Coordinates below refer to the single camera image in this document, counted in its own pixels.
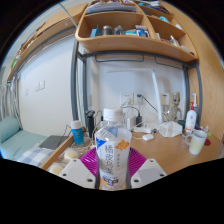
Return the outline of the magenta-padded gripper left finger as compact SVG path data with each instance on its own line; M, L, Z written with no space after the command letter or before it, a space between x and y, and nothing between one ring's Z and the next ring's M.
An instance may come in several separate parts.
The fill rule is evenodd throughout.
M100 180L96 149L91 149L80 159L73 158L59 176L81 187L98 189Z

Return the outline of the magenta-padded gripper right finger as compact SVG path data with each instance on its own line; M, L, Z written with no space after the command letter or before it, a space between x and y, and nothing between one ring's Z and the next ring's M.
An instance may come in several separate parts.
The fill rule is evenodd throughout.
M166 172L155 159L146 159L136 149L130 149L127 174L128 189L143 187L165 176Z

